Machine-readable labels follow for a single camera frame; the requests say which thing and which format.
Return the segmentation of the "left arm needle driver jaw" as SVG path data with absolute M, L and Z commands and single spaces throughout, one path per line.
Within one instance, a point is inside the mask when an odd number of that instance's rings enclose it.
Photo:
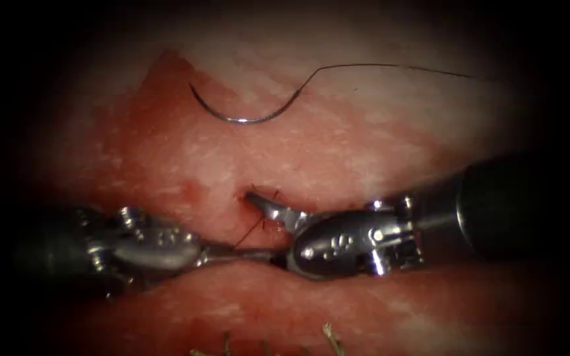
M 251 260 L 276 267 L 286 267 L 285 250 L 233 245 L 207 245 L 198 258 L 198 267 Z

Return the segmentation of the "left arm needle driver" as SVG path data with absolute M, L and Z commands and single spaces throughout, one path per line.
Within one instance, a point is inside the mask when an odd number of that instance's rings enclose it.
M 197 267 L 205 250 L 198 233 L 123 206 L 112 214 L 90 208 L 75 213 L 84 233 L 92 273 L 120 291 L 174 278 Z

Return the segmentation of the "right arm needle driver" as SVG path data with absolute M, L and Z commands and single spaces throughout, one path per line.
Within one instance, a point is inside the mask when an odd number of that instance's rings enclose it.
M 410 195 L 316 216 L 294 235 L 289 270 L 311 280 L 386 276 L 424 264 Z

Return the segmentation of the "right arm needle driver jaw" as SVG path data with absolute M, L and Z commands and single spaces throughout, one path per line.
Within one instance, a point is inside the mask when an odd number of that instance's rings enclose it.
M 268 198 L 257 191 L 247 191 L 243 198 L 258 209 L 266 219 L 280 223 L 288 233 L 297 233 L 311 221 L 309 212 L 277 202 L 274 198 Z

